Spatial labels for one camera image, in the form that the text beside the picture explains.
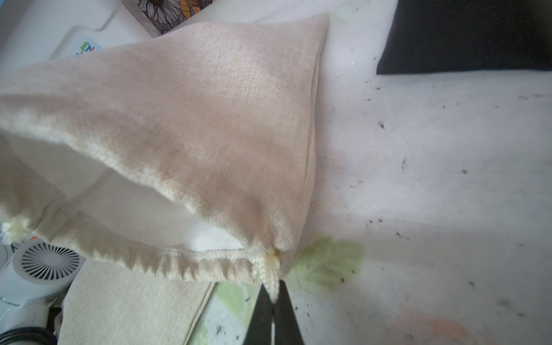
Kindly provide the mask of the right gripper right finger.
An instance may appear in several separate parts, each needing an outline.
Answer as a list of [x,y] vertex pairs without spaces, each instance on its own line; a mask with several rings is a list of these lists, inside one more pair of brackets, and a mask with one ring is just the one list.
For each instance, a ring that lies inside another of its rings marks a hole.
[[280,281],[277,302],[273,304],[275,345],[304,345],[295,311],[284,280]]

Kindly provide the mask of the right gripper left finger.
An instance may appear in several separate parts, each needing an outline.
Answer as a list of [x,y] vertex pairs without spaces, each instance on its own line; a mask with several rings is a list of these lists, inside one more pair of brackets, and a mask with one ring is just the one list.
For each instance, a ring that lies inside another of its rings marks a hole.
[[244,337],[243,345],[271,345],[273,303],[262,285]]

